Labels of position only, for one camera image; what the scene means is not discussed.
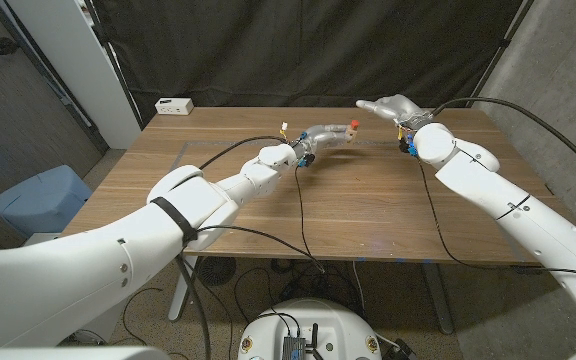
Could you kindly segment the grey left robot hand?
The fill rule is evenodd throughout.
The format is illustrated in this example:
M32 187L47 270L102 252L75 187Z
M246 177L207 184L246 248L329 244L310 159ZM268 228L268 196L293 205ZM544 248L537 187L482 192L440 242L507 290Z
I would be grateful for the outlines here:
M309 167L314 162L318 150L352 143L357 131L357 126L339 124L315 125L308 128L291 143L297 157L297 166Z

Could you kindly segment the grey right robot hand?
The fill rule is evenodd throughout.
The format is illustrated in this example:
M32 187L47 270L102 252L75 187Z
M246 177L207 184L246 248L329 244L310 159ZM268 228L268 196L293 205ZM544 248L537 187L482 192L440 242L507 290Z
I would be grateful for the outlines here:
M375 101L357 100L355 105L394 122L398 128L399 149L412 156L418 155L413 138L418 130L433 121L434 116L429 111L421 109L401 94L382 97Z

